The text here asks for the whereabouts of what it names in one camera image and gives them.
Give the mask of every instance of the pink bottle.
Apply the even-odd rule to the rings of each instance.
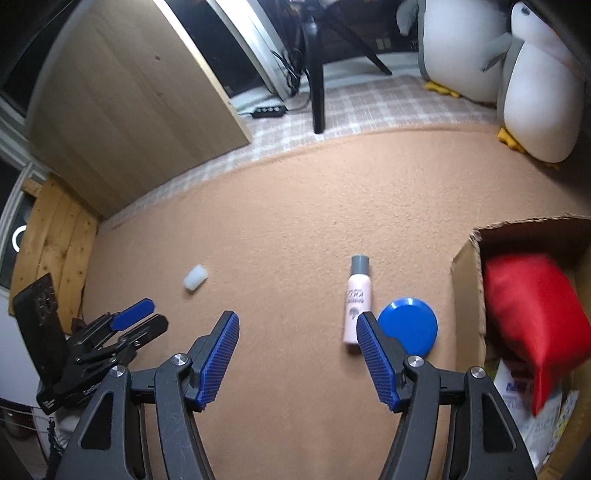
[[[351,257],[351,276],[347,283],[345,301],[344,343],[358,345],[357,317],[360,313],[371,311],[371,280],[369,278],[369,258],[365,255]]]

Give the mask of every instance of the white plush toy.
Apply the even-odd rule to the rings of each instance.
[[[482,65],[487,70],[505,59],[498,138],[538,160],[561,162],[579,136],[583,73],[554,31],[522,2],[513,7],[511,30],[487,46]]]
[[[506,32],[495,0],[405,0],[396,13],[400,33],[418,19],[418,56],[425,88],[494,103],[501,67],[480,68],[485,46]]]

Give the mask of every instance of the blue lid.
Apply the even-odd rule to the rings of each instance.
[[[394,300],[379,314],[384,333],[402,344],[407,354],[427,356],[437,337],[437,318],[431,307],[419,299]]]

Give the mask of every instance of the wooden panel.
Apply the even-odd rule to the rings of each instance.
[[[27,229],[21,240],[20,251],[12,272],[10,286],[10,302],[8,311],[12,310],[12,299],[24,288],[37,279],[37,270],[41,259],[43,246],[50,229],[57,206],[64,195],[62,186],[50,176],[43,184],[39,196],[33,206],[33,211],[27,222]]]
[[[35,152],[104,216],[249,142],[164,0],[83,0],[27,115]]]
[[[37,198],[39,197],[39,192],[41,191],[42,185],[31,178],[26,178],[24,182],[22,182],[21,190],[29,195]]]
[[[68,247],[61,281],[57,293],[57,314],[64,332],[71,333],[72,318],[78,316],[82,301],[82,288],[98,222],[94,216],[81,210],[76,219]]]
[[[57,204],[56,212],[51,221],[47,237],[43,245],[37,278],[51,272],[53,288],[59,294],[61,274],[66,261],[66,254],[72,239],[72,233],[82,205],[71,195],[64,193]]]

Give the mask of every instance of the yellow penguin foot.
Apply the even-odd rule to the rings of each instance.
[[[457,93],[455,90],[450,90],[449,88],[444,87],[443,85],[439,85],[438,83],[435,83],[432,80],[429,80],[425,84],[425,90],[430,90],[431,92],[437,92],[440,95],[450,95],[453,98],[460,98],[460,94]]]
[[[499,134],[496,136],[500,141],[502,141],[507,147],[511,150],[517,150],[519,153],[525,153],[525,148],[521,146],[521,144],[513,138],[505,127],[501,128]]]

